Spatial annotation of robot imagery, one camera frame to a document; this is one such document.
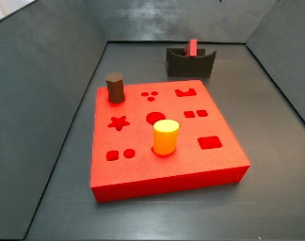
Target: dark brown cylinder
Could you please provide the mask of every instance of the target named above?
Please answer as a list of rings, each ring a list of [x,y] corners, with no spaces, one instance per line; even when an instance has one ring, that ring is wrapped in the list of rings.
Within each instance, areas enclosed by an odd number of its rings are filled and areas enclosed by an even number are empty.
[[[106,75],[108,102],[119,104],[124,101],[122,73],[112,72]]]

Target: cylinder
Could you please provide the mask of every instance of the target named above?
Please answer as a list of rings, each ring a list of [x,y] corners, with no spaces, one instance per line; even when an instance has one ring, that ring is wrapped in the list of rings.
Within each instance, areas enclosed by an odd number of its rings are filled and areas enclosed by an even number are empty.
[[[154,124],[154,147],[156,155],[168,155],[176,150],[179,123],[174,120],[159,120]]]

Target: gray wall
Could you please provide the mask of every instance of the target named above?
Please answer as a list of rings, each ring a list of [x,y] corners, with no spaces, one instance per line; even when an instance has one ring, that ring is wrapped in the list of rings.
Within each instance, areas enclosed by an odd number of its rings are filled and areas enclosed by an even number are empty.
[[[0,23],[2,239],[30,227],[104,45],[79,0],[36,1]]]
[[[275,0],[87,0],[108,40],[244,43]]]
[[[280,0],[247,46],[305,120],[305,0]]]

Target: shape sorter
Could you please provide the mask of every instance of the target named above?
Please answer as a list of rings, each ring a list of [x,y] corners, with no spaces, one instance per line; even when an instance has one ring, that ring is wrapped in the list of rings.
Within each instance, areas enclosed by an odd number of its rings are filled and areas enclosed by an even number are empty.
[[[124,101],[98,89],[90,186],[114,201],[238,183],[250,160],[199,80],[124,86]],[[159,120],[180,124],[176,150],[154,154]]]

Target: gray floor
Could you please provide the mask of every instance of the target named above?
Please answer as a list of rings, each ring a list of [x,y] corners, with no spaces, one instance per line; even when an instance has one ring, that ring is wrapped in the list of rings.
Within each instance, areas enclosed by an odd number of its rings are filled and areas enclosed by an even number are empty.
[[[251,161],[239,185],[98,204],[90,187],[96,88],[168,80],[166,43],[110,43],[79,109],[28,239],[305,239],[305,125],[243,45],[218,51],[204,79]]]

